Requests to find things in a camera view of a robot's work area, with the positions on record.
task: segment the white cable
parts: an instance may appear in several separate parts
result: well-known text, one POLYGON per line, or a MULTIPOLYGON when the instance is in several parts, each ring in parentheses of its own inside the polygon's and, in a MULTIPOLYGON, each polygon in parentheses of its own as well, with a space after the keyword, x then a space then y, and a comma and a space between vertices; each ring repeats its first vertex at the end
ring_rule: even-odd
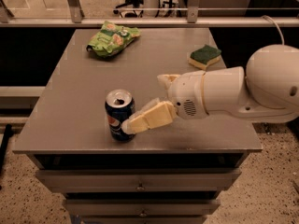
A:
POLYGON ((262 18, 264 18, 268 21, 271 21, 278 28, 278 32, 279 32, 280 38, 281 38, 281 44, 284 45, 284 37, 283 37, 283 34, 281 33, 281 30, 280 30, 280 27, 278 26, 278 24, 269 16, 263 15, 262 18))

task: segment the black vent on robot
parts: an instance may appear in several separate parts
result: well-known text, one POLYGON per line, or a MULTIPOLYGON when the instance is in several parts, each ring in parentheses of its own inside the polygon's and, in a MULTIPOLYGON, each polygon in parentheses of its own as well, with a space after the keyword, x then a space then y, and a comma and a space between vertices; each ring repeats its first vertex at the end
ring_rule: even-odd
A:
POLYGON ((194 116, 196 114, 196 107, 193 101, 186 100, 184 103, 184 109, 187 115, 194 116))

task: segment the can lid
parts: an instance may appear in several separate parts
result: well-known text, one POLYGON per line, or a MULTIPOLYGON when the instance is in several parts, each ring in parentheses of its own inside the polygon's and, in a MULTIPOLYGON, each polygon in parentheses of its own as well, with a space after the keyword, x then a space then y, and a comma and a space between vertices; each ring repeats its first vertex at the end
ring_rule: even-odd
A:
POLYGON ((106 102, 114 108, 126 107, 131 101, 132 94, 126 90, 111 91, 106 97, 106 102))

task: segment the soda can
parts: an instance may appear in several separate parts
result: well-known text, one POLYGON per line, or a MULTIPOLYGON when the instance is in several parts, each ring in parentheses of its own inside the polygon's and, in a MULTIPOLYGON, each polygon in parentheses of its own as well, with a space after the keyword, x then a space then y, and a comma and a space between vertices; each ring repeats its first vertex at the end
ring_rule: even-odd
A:
POLYGON ((105 109, 112 137, 118 141, 134 138, 134 134, 127 134, 121 128, 122 123, 135 113, 132 94, 125 90, 110 92, 106 98, 105 109))

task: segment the gray tabletop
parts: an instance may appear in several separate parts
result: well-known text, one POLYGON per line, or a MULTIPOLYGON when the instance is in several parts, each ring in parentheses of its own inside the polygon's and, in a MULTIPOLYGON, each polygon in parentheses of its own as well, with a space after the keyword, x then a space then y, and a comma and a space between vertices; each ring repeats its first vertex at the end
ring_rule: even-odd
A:
MULTIPOLYGON (((191 52, 215 46, 208 29, 142 29, 122 53, 101 60, 86 51, 97 30, 76 30, 13 150, 25 154, 188 153, 258 151, 250 122, 227 116, 176 119, 169 126, 139 133, 128 143, 110 135, 104 103, 116 89, 128 90, 136 110, 165 98, 160 74, 195 71, 191 52)), ((212 69, 225 67, 223 61, 212 69)))

